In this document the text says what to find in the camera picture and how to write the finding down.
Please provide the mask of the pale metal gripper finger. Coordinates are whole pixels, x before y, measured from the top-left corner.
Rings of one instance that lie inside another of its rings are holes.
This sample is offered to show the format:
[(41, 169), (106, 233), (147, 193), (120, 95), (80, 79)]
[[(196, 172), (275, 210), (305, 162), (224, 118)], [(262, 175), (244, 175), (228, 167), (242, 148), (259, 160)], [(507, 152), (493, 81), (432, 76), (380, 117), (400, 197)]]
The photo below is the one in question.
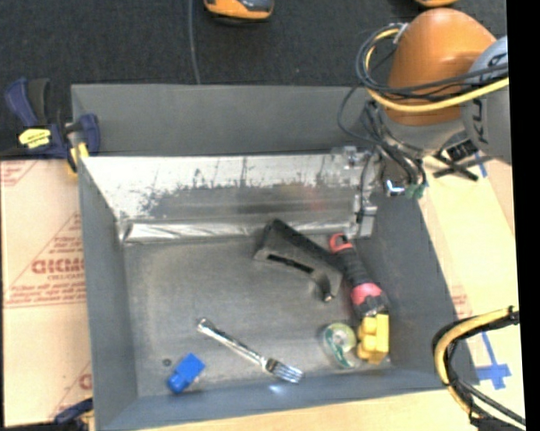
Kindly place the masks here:
[(355, 237), (369, 238), (372, 235), (374, 223), (377, 217), (378, 207), (376, 204), (361, 206), (355, 213)]
[(341, 170), (362, 172), (369, 164), (372, 151), (355, 145), (336, 146), (331, 151), (333, 164)]

